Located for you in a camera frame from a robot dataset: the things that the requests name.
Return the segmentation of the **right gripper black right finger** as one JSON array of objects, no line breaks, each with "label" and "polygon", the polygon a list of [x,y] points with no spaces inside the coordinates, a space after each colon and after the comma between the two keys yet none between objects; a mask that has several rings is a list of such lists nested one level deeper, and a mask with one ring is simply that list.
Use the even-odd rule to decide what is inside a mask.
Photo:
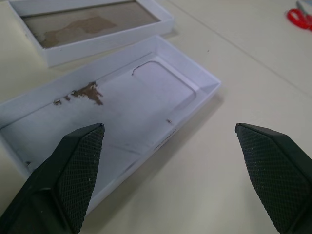
[{"label": "right gripper black right finger", "polygon": [[237,123],[252,186],[280,234],[312,234],[312,159],[287,135]]}]

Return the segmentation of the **red-handled scissors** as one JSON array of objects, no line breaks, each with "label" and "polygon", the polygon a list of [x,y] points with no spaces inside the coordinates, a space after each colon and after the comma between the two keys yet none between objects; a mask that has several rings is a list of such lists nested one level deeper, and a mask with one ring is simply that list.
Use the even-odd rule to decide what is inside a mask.
[{"label": "red-handled scissors", "polygon": [[296,0],[295,8],[286,12],[286,18],[296,27],[312,32],[312,0]]}]

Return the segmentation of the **white box tray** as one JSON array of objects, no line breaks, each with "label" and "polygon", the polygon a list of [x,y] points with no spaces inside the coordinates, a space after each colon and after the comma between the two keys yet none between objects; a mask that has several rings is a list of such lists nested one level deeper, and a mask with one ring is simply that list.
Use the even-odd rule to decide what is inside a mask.
[{"label": "white box tray", "polygon": [[27,178],[68,133],[105,127],[92,211],[217,92],[219,79],[161,37],[0,104],[0,145]]}]

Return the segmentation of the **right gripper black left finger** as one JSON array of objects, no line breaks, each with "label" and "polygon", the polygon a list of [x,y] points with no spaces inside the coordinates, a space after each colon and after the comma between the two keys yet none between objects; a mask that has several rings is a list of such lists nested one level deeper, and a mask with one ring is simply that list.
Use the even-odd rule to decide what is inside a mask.
[{"label": "right gripper black left finger", "polygon": [[0,234],[78,234],[97,179],[101,123],[65,135],[0,216]]}]

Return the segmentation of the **blue phone box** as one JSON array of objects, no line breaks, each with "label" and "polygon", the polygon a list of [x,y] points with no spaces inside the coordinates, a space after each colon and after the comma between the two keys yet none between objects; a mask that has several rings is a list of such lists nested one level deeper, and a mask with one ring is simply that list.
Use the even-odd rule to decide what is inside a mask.
[{"label": "blue phone box", "polygon": [[172,31],[155,0],[7,0],[47,67]]}]

